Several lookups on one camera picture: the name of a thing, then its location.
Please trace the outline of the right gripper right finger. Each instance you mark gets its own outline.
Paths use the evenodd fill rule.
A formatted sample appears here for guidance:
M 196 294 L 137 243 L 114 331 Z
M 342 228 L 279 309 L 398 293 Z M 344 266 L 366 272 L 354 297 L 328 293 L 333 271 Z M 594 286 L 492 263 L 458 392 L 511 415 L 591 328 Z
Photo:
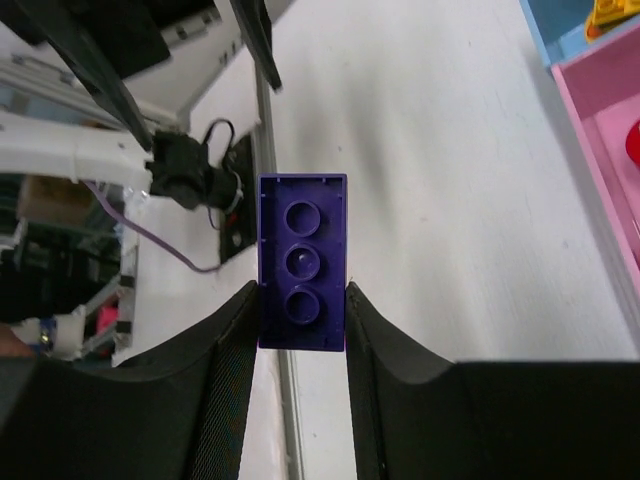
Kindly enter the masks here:
M 361 479 L 635 479 L 639 366 L 458 361 L 346 290 L 346 357 Z

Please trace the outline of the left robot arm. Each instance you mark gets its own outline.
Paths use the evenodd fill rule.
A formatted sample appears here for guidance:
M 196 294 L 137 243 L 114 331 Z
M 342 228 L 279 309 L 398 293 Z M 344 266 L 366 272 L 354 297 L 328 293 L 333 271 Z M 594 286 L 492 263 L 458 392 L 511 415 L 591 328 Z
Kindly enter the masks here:
M 1 169 L 128 186 L 233 211 L 247 180 L 212 165 L 189 117 L 242 49 L 273 89 L 284 1 L 5 1 L 3 83 L 80 111 L 97 128 L 1 117 Z

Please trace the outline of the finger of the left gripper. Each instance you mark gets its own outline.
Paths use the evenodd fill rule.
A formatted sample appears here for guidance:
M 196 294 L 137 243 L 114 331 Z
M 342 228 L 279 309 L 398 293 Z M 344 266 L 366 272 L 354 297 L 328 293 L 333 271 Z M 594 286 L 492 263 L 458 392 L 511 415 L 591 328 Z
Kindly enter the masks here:
M 58 1 L 21 1 L 19 8 L 42 32 L 96 104 L 150 150 L 152 134 L 133 96 L 89 31 Z
M 260 73 L 274 91 L 281 78 L 272 51 L 272 23 L 264 0 L 231 0 L 243 40 Z

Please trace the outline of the red striped lego block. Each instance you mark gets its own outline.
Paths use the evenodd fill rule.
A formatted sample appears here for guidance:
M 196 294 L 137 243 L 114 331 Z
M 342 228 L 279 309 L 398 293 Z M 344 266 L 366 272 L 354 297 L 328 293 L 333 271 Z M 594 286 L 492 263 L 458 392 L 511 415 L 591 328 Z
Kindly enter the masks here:
M 640 120 L 636 120 L 627 132 L 624 143 L 626 157 L 637 170 L 640 169 Z

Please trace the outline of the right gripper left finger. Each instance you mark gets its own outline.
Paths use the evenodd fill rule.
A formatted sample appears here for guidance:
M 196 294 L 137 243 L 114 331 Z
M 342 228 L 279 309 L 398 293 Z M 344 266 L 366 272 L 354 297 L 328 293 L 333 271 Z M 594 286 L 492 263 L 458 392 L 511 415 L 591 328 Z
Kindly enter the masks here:
M 5 479 L 234 479 L 259 333 L 249 282 L 216 312 L 114 368 L 1 361 Z

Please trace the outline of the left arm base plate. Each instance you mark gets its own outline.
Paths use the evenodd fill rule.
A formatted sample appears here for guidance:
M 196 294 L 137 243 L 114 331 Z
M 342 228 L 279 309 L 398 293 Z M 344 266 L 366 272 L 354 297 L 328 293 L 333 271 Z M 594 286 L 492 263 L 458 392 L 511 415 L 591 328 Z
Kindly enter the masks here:
M 235 140 L 235 128 L 230 120 L 214 119 L 205 131 L 202 144 L 209 146 L 214 130 L 220 125 L 227 126 L 230 135 L 219 164 L 213 168 L 214 180 L 207 194 L 210 199 L 220 197 L 222 180 L 227 178 L 233 182 L 233 195 L 223 203 L 223 209 L 218 209 L 216 220 L 211 209 L 207 214 L 210 225 L 219 232 L 219 258 L 224 264 L 257 240 L 256 172 L 252 136 L 246 134 Z

